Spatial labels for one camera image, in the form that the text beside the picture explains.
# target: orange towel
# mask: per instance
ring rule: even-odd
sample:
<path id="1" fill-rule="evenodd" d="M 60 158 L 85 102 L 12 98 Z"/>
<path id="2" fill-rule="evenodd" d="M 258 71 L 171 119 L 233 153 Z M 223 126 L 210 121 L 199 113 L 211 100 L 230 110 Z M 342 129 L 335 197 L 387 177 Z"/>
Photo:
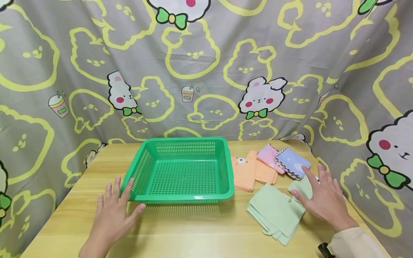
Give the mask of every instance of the orange towel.
<path id="1" fill-rule="evenodd" d="M 263 183 L 273 185 L 277 182 L 278 173 L 267 166 L 264 162 L 256 161 L 255 180 Z"/>
<path id="2" fill-rule="evenodd" d="M 252 192 L 255 183 L 257 152 L 250 151 L 246 158 L 231 157 L 236 189 Z"/>

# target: finger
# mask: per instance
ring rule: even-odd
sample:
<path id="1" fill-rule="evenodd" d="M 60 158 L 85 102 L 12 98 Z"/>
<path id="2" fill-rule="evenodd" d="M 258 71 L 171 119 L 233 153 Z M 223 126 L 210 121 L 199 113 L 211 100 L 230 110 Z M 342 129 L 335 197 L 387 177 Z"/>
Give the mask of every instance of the finger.
<path id="1" fill-rule="evenodd" d="M 343 195 L 343 191 L 341 190 L 340 185 L 339 185 L 337 179 L 334 179 L 334 188 L 335 188 L 336 192 L 337 192 L 340 196 Z"/>
<path id="2" fill-rule="evenodd" d="M 132 214 L 128 217 L 128 223 L 134 224 L 145 210 L 145 204 L 139 204 Z"/>
<path id="3" fill-rule="evenodd" d="M 304 173 L 306 174 L 307 178 L 310 181 L 311 187 L 314 189 L 315 187 L 319 187 L 320 185 L 318 184 L 316 176 L 306 167 L 306 166 L 301 166 L 303 169 Z"/>
<path id="4" fill-rule="evenodd" d="M 125 207 L 128 203 L 129 197 L 131 196 L 131 191 L 132 191 L 132 185 L 133 185 L 133 178 L 131 178 L 126 185 L 125 190 L 122 193 L 120 203 L 122 203 Z"/>
<path id="5" fill-rule="evenodd" d="M 300 191 L 293 189 L 291 191 L 292 195 L 299 201 L 301 202 L 301 204 L 304 206 L 304 208 L 307 208 L 307 203 L 308 203 L 308 199 L 307 197 L 305 197 L 302 193 L 300 193 Z"/>
<path id="6" fill-rule="evenodd" d="M 97 197 L 96 214 L 99 214 L 102 209 L 103 209 L 103 195 L 99 194 Z"/>
<path id="7" fill-rule="evenodd" d="M 318 180 L 320 181 L 321 185 L 324 185 L 327 183 L 327 177 L 325 174 L 325 170 L 323 168 L 323 165 L 321 164 L 318 165 Z"/>
<path id="8" fill-rule="evenodd" d="M 326 182 L 328 183 L 328 185 L 335 190 L 335 186 L 334 186 L 334 183 L 333 183 L 333 178 L 332 178 L 331 172 L 329 170 L 327 170 L 325 172 L 325 178 L 326 178 Z"/>
<path id="9" fill-rule="evenodd" d="M 112 193 L 112 202 L 118 202 L 119 201 L 119 195 L 121 194 L 121 177 L 116 176 L 115 178 L 115 184 L 113 185 L 113 193 Z"/>
<path id="10" fill-rule="evenodd" d="M 107 185 L 106 185 L 106 190 L 105 190 L 105 193 L 104 193 L 104 199 L 105 199 L 105 201 L 109 201 L 110 198 L 111 198 L 111 196 L 112 196 L 112 184 L 111 184 L 111 183 L 107 183 Z"/>

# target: curtain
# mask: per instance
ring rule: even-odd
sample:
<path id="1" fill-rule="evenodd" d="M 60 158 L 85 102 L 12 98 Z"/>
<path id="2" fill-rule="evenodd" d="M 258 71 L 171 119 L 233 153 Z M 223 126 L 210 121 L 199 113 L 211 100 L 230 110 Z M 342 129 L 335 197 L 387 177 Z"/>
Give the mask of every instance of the curtain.
<path id="1" fill-rule="evenodd" d="M 107 144 L 300 140 L 392 257 L 413 235 L 409 0 L 0 0 L 0 257 Z"/>

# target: green plastic basket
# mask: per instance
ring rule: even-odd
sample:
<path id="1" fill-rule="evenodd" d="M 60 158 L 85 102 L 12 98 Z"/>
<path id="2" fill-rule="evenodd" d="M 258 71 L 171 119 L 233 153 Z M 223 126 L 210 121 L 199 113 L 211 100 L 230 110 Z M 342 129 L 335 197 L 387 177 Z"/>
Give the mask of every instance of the green plastic basket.
<path id="1" fill-rule="evenodd" d="M 211 204 L 234 195 L 234 174 L 222 137 L 154 138 L 142 143 L 123 180 L 130 201 Z"/>

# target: hand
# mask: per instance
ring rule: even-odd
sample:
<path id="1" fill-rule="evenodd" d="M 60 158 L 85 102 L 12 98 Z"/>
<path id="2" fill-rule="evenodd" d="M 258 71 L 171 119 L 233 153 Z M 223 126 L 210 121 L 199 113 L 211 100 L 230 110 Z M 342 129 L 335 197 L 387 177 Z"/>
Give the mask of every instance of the hand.
<path id="1" fill-rule="evenodd" d="M 302 166 L 313 188 L 313 197 L 308 200 L 302 193 L 292 190 L 291 193 L 300 201 L 304 208 L 319 219 L 332 225 L 336 232 L 358 227 L 357 222 L 349 215 L 343 192 L 336 179 L 332 179 L 330 171 L 324 171 L 321 164 L 318 165 L 318 183 L 311 171 Z"/>
<path id="2" fill-rule="evenodd" d="M 112 184 L 108 183 L 106 185 L 104 200 L 103 195 L 99 194 L 92 230 L 88 240 L 79 252 L 79 258 L 105 258 L 112 245 L 134 227 L 144 211 L 145 204 L 139 204 L 130 217 L 126 215 L 133 178 L 128 182 L 119 199 L 120 183 L 121 178 L 117 176 L 113 192 Z"/>

